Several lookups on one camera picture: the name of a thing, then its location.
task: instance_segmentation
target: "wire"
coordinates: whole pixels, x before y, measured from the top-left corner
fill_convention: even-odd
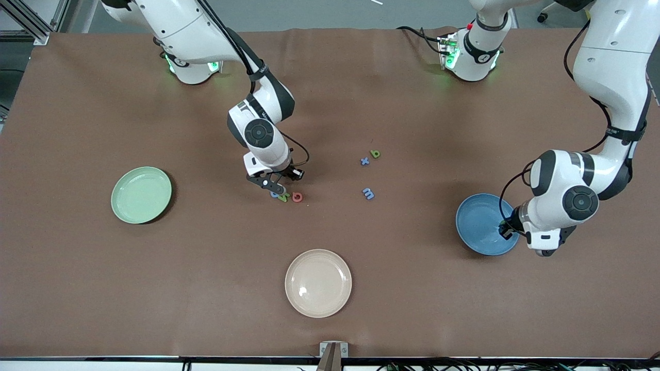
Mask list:
[[[421,27],[421,28],[419,29],[419,32],[422,33],[422,37],[424,37],[424,41],[426,42],[426,45],[428,45],[428,47],[431,48],[431,50],[433,50],[434,52],[436,52],[436,53],[438,53],[438,54],[449,55],[449,52],[448,52],[448,51],[438,50],[438,49],[434,48],[433,45],[431,45],[431,43],[428,41],[428,37],[426,37],[426,34],[424,33],[424,27]]]
[[[502,210],[502,199],[504,198],[504,194],[506,192],[506,189],[509,188],[511,183],[513,183],[514,180],[518,179],[518,177],[522,177],[523,175],[525,175],[526,173],[528,173],[530,171],[531,171],[530,169],[523,170],[522,172],[518,173],[518,175],[511,178],[509,180],[509,182],[507,182],[507,184],[504,186],[504,188],[502,188],[502,193],[500,194],[500,215],[504,219],[504,222],[506,223],[506,225],[508,225],[511,230],[516,231],[521,236],[524,236],[525,234],[520,232],[519,230],[515,229],[514,227],[512,227],[511,224],[509,223],[509,221],[507,220],[507,217],[504,216],[504,210]]]
[[[643,360],[634,360],[633,363],[630,362],[617,362],[612,360],[601,360],[601,359],[586,359],[583,358],[575,364],[574,366],[564,366],[562,363],[547,362],[541,361],[541,363],[536,362],[504,362],[495,365],[489,365],[486,371],[500,371],[504,368],[507,371],[565,371],[565,370],[576,370],[578,367],[589,366],[593,368],[594,366],[606,366],[609,371],[633,371],[633,370],[646,370],[650,371],[650,367],[654,365],[648,364],[648,362],[653,362],[660,354],[654,354],[648,359]],[[425,358],[419,361],[419,363],[414,363],[415,366],[420,366],[423,371],[438,371],[436,366],[444,366],[440,371],[451,370],[452,368],[463,371],[482,371],[483,369],[480,366],[477,366],[470,359],[473,358],[449,358],[449,357],[436,357],[436,358]],[[414,370],[413,364],[404,363],[399,360],[386,360],[386,363],[381,365],[377,371],[383,369],[389,370],[398,370],[398,371],[411,371]]]
[[[421,34],[418,30],[415,30],[415,29],[412,28],[412,27],[401,26],[401,27],[397,27],[396,29],[397,29],[397,30],[406,30],[406,31],[410,31],[410,32],[412,32],[413,34],[416,34],[417,36],[419,36],[419,37],[421,37],[421,38],[426,38],[426,39],[429,40],[429,41],[438,41],[437,38],[430,38],[430,37],[428,37],[428,36],[425,35],[425,34]]]
[[[523,173],[526,172],[527,169],[529,169],[529,167],[530,167],[534,162],[536,162],[536,160],[532,160],[532,161],[530,161],[527,165],[525,165],[525,167],[523,168]],[[525,180],[525,176],[524,176],[524,175],[522,175],[522,176],[523,176],[523,183],[524,183],[527,187],[531,187],[531,186],[532,186],[531,183],[529,183],[528,181]]]
[[[229,31],[227,31],[227,27],[222,23],[222,20],[220,20],[220,17],[215,13],[213,8],[209,5],[209,2],[207,0],[198,0],[202,8],[206,11],[206,13],[211,17],[211,20],[215,23],[216,26],[220,29],[224,37],[229,41],[229,44],[232,46],[236,54],[238,54],[238,57],[241,59],[243,62],[245,68],[246,68],[246,73],[248,75],[252,75],[254,71],[252,71],[252,66],[249,64],[248,58],[245,55],[245,51],[238,46],[236,41],[233,39],[231,35],[229,35]],[[250,94],[254,93],[254,90],[256,88],[256,84],[254,81],[250,81],[250,88],[249,92]]]
[[[411,27],[408,27],[408,26],[401,26],[401,27],[397,27],[397,30],[410,31],[410,32],[412,32],[413,34],[416,34],[417,36],[423,38],[424,41],[426,42],[426,44],[428,45],[428,47],[431,48],[431,50],[433,50],[434,52],[436,52],[436,53],[438,53],[438,54],[442,54],[442,55],[449,55],[449,52],[447,52],[447,51],[440,51],[440,50],[434,48],[433,45],[431,45],[431,43],[430,43],[431,41],[433,41],[433,42],[438,42],[438,39],[437,39],[437,38],[430,38],[430,37],[428,37],[428,36],[426,35],[426,33],[424,33],[424,27],[421,27],[421,28],[419,29],[419,31],[417,31],[417,30],[415,30],[414,28],[411,28]],[[438,38],[443,38],[443,37],[446,37],[447,35],[449,35],[449,34],[442,34],[442,35],[439,35]]]
[[[193,368],[193,363],[189,359],[183,360],[183,366],[181,367],[181,371],[190,371],[192,370],[192,368]]]
[[[308,163],[310,161],[310,152],[307,151],[307,148],[305,148],[304,145],[301,145],[297,140],[293,139],[292,137],[289,137],[284,131],[280,130],[280,133],[282,133],[282,135],[284,135],[288,140],[292,141],[293,143],[296,143],[296,145],[298,145],[298,147],[300,147],[303,151],[305,151],[305,154],[307,155],[305,161],[299,162],[297,164],[291,164],[291,166],[302,166]]]
[[[573,38],[573,40],[571,41],[571,43],[568,44],[568,48],[566,48],[566,51],[564,52],[564,70],[566,70],[566,74],[568,74],[568,76],[569,76],[569,77],[571,78],[571,80],[573,80],[573,81],[575,81],[575,78],[574,78],[574,76],[573,76],[573,72],[570,70],[570,68],[568,68],[568,54],[570,53],[570,51],[571,51],[571,49],[573,48],[573,46],[575,45],[575,43],[578,41],[579,37],[585,32],[585,30],[587,30],[587,28],[589,28],[589,25],[590,25],[590,24],[591,24],[591,19],[589,19],[589,20],[584,24],[584,26],[582,26],[582,29],[577,33],[576,37]],[[610,117],[609,112],[607,112],[607,107],[606,107],[606,106],[605,106],[600,100],[598,100],[598,99],[596,99],[596,98],[594,98],[594,97],[592,97],[592,96],[589,96],[589,97],[590,97],[590,99],[591,99],[594,103],[596,103],[596,105],[598,105],[598,107],[601,108],[601,110],[602,110],[603,113],[605,114],[605,119],[607,120],[607,126],[608,126],[608,127],[611,126],[611,125],[612,125],[612,118]],[[582,152],[587,153],[587,152],[591,152],[591,151],[593,151],[594,149],[596,149],[596,148],[598,148],[600,145],[602,145],[603,142],[605,142],[605,139],[607,139],[607,134],[603,135],[603,138],[601,138],[601,140],[600,140],[598,143],[596,143],[595,145],[589,147],[588,149],[586,149],[586,150],[584,150],[584,151],[582,151]]]
[[[585,32],[585,30],[587,30],[587,28],[589,28],[590,23],[591,23],[591,19],[589,19],[587,23],[585,23],[584,26],[582,26],[582,29],[577,33],[576,37],[573,38],[573,41],[571,41],[571,43],[568,44],[568,48],[566,48],[566,51],[564,52],[564,69],[566,70],[566,73],[573,81],[575,81],[575,79],[573,78],[573,73],[568,68],[568,54],[573,48],[573,45],[575,45],[575,43],[578,42],[579,37]]]

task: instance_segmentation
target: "green led light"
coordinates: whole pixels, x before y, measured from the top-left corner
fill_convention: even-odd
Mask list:
[[[167,61],[167,64],[170,66],[170,72],[176,75],[176,72],[174,72],[174,66],[172,66],[172,62],[170,62],[170,58],[165,55],[165,60]]]
[[[218,71],[218,68],[220,68],[218,62],[209,63],[209,70],[211,70],[211,72]]]
[[[461,55],[461,50],[459,48],[455,48],[454,51],[447,57],[447,68],[452,69],[456,65],[456,60],[458,59],[459,55]]]
[[[495,68],[495,62],[497,62],[497,57],[500,56],[500,52],[495,53],[495,56],[493,57],[493,63],[490,65],[490,69]]]

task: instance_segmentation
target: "brown tabletop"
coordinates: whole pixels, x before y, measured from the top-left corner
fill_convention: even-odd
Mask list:
[[[297,99],[279,127],[312,153],[289,185],[303,203],[245,180],[226,127],[248,90],[242,66],[185,86],[149,35],[53,34],[0,136],[0,356],[305,355],[328,339],[352,356],[649,356],[657,107],[634,181],[554,256],[522,241],[479,256],[455,230],[467,196],[499,193],[547,149],[601,138],[602,113],[562,68],[575,33],[513,30],[480,83],[441,71],[401,31],[246,34]],[[381,157],[361,166],[372,149]],[[126,224],[110,192],[146,165],[171,175],[176,199],[159,221]],[[507,199],[530,196],[517,182]],[[320,320],[283,285],[313,248],[353,277],[347,305]]]

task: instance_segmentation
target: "white robotic arm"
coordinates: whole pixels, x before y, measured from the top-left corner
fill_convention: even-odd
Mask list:
[[[247,179],[280,195],[286,192],[278,183],[283,176],[302,179],[304,172],[292,164],[288,145],[275,127],[293,113],[293,96],[243,39],[223,25],[206,0],[102,2],[116,20],[150,30],[171,71],[183,83],[203,83],[220,69],[222,61],[242,62],[251,91],[229,110],[227,126],[250,151],[244,156]]]
[[[531,168],[534,198],[500,225],[508,238],[520,232],[529,248],[550,256],[599,202],[619,194],[632,179],[632,159],[646,128],[651,91],[646,65],[660,35],[657,0],[599,0],[577,53],[577,85],[611,114],[599,154],[546,151]]]
[[[442,67],[465,81],[485,78],[500,55],[502,41],[509,33],[511,8],[539,0],[469,0],[477,11],[475,21],[440,40]]]

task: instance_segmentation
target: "black cable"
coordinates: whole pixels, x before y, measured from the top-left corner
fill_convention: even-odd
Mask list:
[[[570,53],[571,49],[573,48],[573,45],[575,45],[575,43],[578,41],[579,37],[585,32],[585,30],[587,30],[587,28],[589,28],[590,24],[591,24],[591,19],[589,19],[584,24],[584,26],[582,26],[582,29],[577,33],[576,37],[573,38],[571,43],[568,44],[568,48],[566,48],[566,51],[564,52],[564,70],[566,70],[566,73],[568,74],[568,76],[573,81],[575,81],[575,78],[573,76],[573,72],[571,72],[570,68],[568,68],[568,54]],[[607,126],[608,127],[611,126],[612,125],[612,118],[610,117],[609,112],[607,112],[607,107],[600,100],[598,100],[598,99],[596,99],[592,96],[589,96],[589,97],[594,103],[596,103],[596,105],[598,105],[598,107],[601,108],[601,110],[605,114],[605,119],[607,120]],[[607,138],[607,134],[603,135],[603,138],[601,138],[601,140],[598,143],[596,143],[595,145],[589,147],[587,150],[584,150],[582,152],[587,153],[587,152],[593,151],[594,149],[598,148],[598,146],[602,145],[606,138]]]
[[[198,4],[204,9],[204,11],[210,16],[211,20],[215,23],[215,25],[220,29],[224,37],[227,39],[229,44],[232,46],[236,54],[238,54],[238,57],[241,59],[243,62],[243,65],[246,68],[246,73],[248,75],[254,74],[254,71],[252,71],[252,66],[249,64],[248,58],[245,55],[245,51],[238,46],[236,41],[229,35],[229,31],[227,31],[227,27],[222,23],[222,20],[220,20],[220,17],[215,13],[213,8],[209,5],[209,2],[207,0],[198,0]],[[254,81],[250,81],[250,89],[249,92],[250,94],[254,93],[256,84]]]
[[[530,167],[534,162],[536,162],[536,160],[530,161],[527,165],[525,165],[525,167],[523,168],[523,173],[524,173],[525,171],[527,171],[527,169],[529,169],[529,167]],[[525,176],[524,176],[524,175],[523,175],[523,183],[524,183],[527,187],[531,187],[531,186],[532,186],[527,180],[525,180]]]
[[[577,33],[576,37],[573,38],[573,41],[571,41],[571,43],[568,44],[568,48],[566,48],[566,51],[564,52],[564,69],[566,70],[566,73],[573,81],[575,81],[575,79],[573,78],[573,73],[568,68],[568,54],[573,48],[573,45],[575,45],[575,43],[578,42],[579,37],[585,32],[587,28],[589,28],[590,23],[591,23],[591,19],[589,19],[587,23],[585,23],[584,26],[582,26],[582,29]]]
[[[428,37],[428,36],[426,36],[426,35],[422,35],[418,30],[415,30],[415,29],[412,28],[412,27],[401,26],[401,27],[397,27],[396,29],[397,29],[397,30],[406,30],[406,31],[410,31],[410,32],[412,32],[413,34],[416,34],[417,36],[419,36],[419,37],[421,37],[421,38],[426,38],[426,39],[429,40],[429,41],[435,41],[435,42],[438,41],[438,39],[436,39],[436,38],[430,38],[430,37]]]
[[[191,371],[192,369],[193,369],[193,363],[189,359],[183,360],[183,367],[181,367],[181,371]]]
[[[434,52],[436,52],[438,54],[442,54],[442,55],[449,55],[448,52],[440,51],[440,50],[434,48],[433,45],[431,45],[431,43],[430,43],[431,41],[438,42],[438,39],[428,37],[426,35],[426,33],[424,33],[424,27],[420,28],[419,31],[417,31],[414,28],[411,28],[411,27],[408,27],[408,26],[401,26],[401,27],[397,27],[397,30],[411,31],[413,34],[416,34],[417,36],[423,38],[424,41],[426,42],[426,44],[428,45],[428,47],[431,48],[431,50],[433,50]],[[443,38],[443,37],[446,37],[447,35],[449,35],[449,34],[442,34],[442,35],[439,35],[438,37]]]
[[[480,370],[481,370],[481,369],[479,368],[479,366],[477,366],[477,364],[475,364],[474,362],[472,362],[472,361],[470,361],[470,360],[463,359],[463,360],[460,360],[459,363],[461,363],[461,365],[462,365],[463,367],[465,367],[465,369],[468,370],[468,371],[472,371],[472,368],[471,368],[470,366],[466,365],[466,364],[470,364],[470,365],[476,367],[476,368],[477,368],[477,371],[480,371]]]
[[[438,50],[438,49],[434,48],[433,45],[431,45],[431,43],[428,41],[428,37],[426,37],[426,34],[424,33],[424,27],[421,27],[421,28],[419,29],[419,32],[422,33],[422,37],[424,37],[424,41],[426,42],[426,45],[428,45],[428,47],[431,48],[431,50],[433,50],[434,52],[436,52],[436,53],[438,53],[438,54],[449,55],[449,52],[448,52],[448,51]]]
[[[525,234],[520,232],[519,230],[515,229],[514,227],[512,227],[511,224],[509,223],[509,221],[507,220],[507,217],[504,216],[504,210],[502,210],[502,199],[504,198],[504,194],[506,192],[506,189],[509,188],[511,183],[513,183],[514,180],[518,179],[518,177],[523,176],[524,174],[526,174],[530,171],[531,171],[530,169],[523,170],[522,172],[518,173],[518,175],[511,178],[511,180],[509,180],[509,182],[507,182],[507,184],[504,186],[504,188],[502,189],[502,193],[500,194],[500,215],[504,219],[504,222],[506,223],[506,225],[508,225],[511,230],[516,231],[521,236],[524,236]]]
[[[577,365],[575,365],[575,366],[573,366],[573,367],[569,367],[569,368],[572,369],[572,370],[575,370],[576,368],[582,366],[582,364],[584,364],[585,362],[587,362],[587,360],[582,360],[582,361],[580,361],[580,363],[578,363]]]
[[[298,147],[300,147],[303,151],[305,151],[305,154],[307,155],[305,161],[299,162],[297,164],[291,164],[291,166],[302,166],[308,163],[310,161],[310,152],[307,151],[307,148],[305,148],[304,145],[301,145],[297,140],[293,139],[292,137],[289,137],[284,131],[280,130],[280,133],[282,133],[282,135],[284,135],[288,140],[292,141],[293,143],[296,143],[296,145],[298,145]]]

